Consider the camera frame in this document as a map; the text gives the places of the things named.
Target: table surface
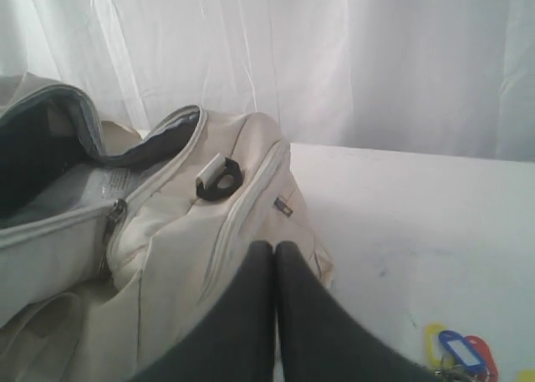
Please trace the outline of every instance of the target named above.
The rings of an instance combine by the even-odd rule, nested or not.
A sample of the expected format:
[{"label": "table surface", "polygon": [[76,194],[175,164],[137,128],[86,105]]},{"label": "table surface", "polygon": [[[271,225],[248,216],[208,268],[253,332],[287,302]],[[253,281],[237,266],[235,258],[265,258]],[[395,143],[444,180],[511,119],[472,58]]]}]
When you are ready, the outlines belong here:
[{"label": "table surface", "polygon": [[332,293],[426,364],[424,328],[485,339],[500,381],[535,368],[535,164],[292,146]]}]

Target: beige bag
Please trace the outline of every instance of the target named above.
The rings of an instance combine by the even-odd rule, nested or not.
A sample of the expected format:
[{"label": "beige bag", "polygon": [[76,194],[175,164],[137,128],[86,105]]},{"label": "beige bag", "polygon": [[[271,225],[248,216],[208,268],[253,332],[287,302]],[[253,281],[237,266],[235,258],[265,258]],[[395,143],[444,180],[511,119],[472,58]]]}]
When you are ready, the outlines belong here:
[{"label": "beige bag", "polygon": [[[31,74],[17,82],[0,129],[41,122],[48,148],[64,139],[51,152],[70,154],[32,200],[8,197],[18,206],[0,217],[0,380],[129,378],[199,323],[257,239],[295,241],[330,283],[289,143],[267,115],[187,107],[109,155],[82,91]],[[112,131],[116,152],[123,137]]]}]

